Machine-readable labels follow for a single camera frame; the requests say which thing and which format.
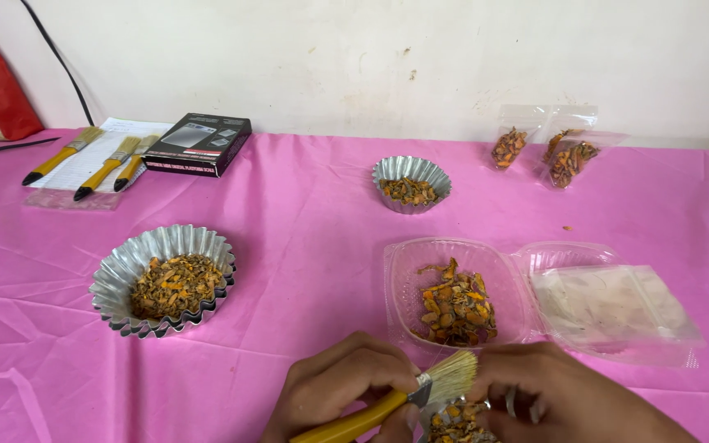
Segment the hand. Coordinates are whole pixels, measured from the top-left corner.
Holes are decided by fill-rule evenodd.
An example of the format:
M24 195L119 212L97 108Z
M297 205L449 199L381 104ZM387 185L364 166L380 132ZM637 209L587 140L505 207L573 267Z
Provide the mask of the hand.
M261 443L285 443L341 416L355 400L370 404L390 390L411 393L420 374L398 347L356 332L291 365ZM405 404L385 419L371 443L410 443L420 411Z
M505 404L508 386L517 386L516 415L491 410L478 424L503 443L523 442L696 442L674 420L641 397L587 368L552 343L484 348L468 400ZM529 422L537 403L540 422Z

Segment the stacked foil cups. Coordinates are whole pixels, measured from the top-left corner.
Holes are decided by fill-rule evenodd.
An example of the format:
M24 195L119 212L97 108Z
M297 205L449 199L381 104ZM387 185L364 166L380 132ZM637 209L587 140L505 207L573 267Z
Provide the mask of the stacked foil cups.
M92 305L122 337L134 334L139 338L160 338L191 329L213 316L226 299L229 287L234 285L236 267L229 251L231 245L226 243L226 237L207 228L174 225L146 231L127 239L100 262L100 269L92 276L94 283L89 287L94 295ZM214 289L213 299L202 300L197 312L186 309L179 318L166 316L156 321L134 317L130 307L133 285L144 274L150 259L158 257L164 261L180 254L208 257L222 271L223 278L220 287Z
M382 158L379 163L373 167L372 176L373 182L377 184L377 189L379 190L384 206L401 214L422 214L442 203L442 200L451 194L451 189L453 188L450 177L439 166L425 158L411 157L408 155ZM434 188L434 192L439 198L436 202L409 204L402 203L399 200L394 201L382 192L379 180L401 180L403 177L415 181L428 181L428 184Z

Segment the yellow paintbrush handle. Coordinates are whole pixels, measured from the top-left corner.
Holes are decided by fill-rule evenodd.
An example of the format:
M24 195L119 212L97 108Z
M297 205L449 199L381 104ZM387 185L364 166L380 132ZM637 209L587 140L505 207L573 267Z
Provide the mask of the yellow paintbrush handle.
M393 411L407 402L407 395L395 389L368 408L341 417L291 438L289 443L349 443L379 426Z
M117 179L120 178L125 178L128 180L131 180L133 178L133 174L135 174L135 170L141 166L141 155L136 154L130 157L130 163L128 163L127 166L124 167L121 173L119 173L119 176Z
M117 166L120 166L121 164L122 162L119 160L114 160L113 158L105 160L103 167L100 168L98 172L94 173L93 176L89 177L87 181L84 181L84 184L81 187L90 187L91 189L95 189L100 185L103 179L108 176L108 174L111 174L111 171L116 169Z
M78 151L76 151L72 147L65 146L62 148L61 151L59 151L59 154L56 154L54 157L49 158L47 162L34 168L32 172L47 175L49 172L51 172L53 168L59 166L59 163L62 163L65 158L75 154L76 152Z

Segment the notebook paper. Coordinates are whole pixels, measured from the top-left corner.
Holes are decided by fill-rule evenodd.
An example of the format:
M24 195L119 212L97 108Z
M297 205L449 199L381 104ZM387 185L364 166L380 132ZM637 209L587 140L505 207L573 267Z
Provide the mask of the notebook paper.
M54 168L46 176L35 181L30 187L45 187L50 189L66 189L75 191L84 184L89 177L98 172L103 167L104 161L117 151L117 148L127 136L146 137L152 134L162 136L171 127L172 123L154 123L151 121L122 120L120 118L109 118L100 128L105 130L104 134L94 142L85 146L77 154L66 158L64 162ZM121 166L114 169L94 191L114 192L113 184L120 172L130 162L130 157ZM128 183L128 186L135 182L140 176L145 166L140 166Z

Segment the paintbrush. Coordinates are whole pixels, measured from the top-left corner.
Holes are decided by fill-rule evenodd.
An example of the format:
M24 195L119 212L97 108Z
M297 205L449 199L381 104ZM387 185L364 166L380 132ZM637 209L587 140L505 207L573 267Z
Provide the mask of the paintbrush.
M103 182L103 179L105 179L111 171L116 169L124 163L128 157L130 157L135 150L135 147L139 146L139 143L141 143L141 138L139 137L124 137L124 140L122 140L122 143L117 148L117 151L103 162L103 167L100 168L98 172L94 173L93 176L89 177L87 181L84 181L84 184L78 188L78 191L75 191L73 200L77 202L83 197L91 194L97 186L100 186L100 183Z
M56 154L54 157L49 158L47 162L40 166L37 166L31 173L27 174L21 184L23 186L26 186L30 185L31 183L34 183L37 180L40 180L46 174L51 172L53 168L59 166L59 163L62 163L65 158L75 154L78 151L81 151L82 149L84 149L84 146L87 146L88 144L95 141L104 132L105 131L96 126L84 128L84 130L81 131L81 134L76 136L72 142L66 144L62 148L62 150L59 151L59 154Z
M133 174L135 174L135 171L137 171L139 166L141 166L141 155L145 153L146 150L149 149L156 141L158 141L159 138L160 136L152 135L146 136L141 140L141 143L139 143L139 146L135 148L133 155L130 157L130 163L128 163L122 172L119 173L117 181L113 182L113 190L115 192L119 192L124 189L128 185L128 182L133 179Z
M477 369L478 359L472 352L458 351L420 374L417 391L406 394L393 389L368 408L311 429L289 443L349 443L382 424L402 404L410 402L424 408L467 393Z

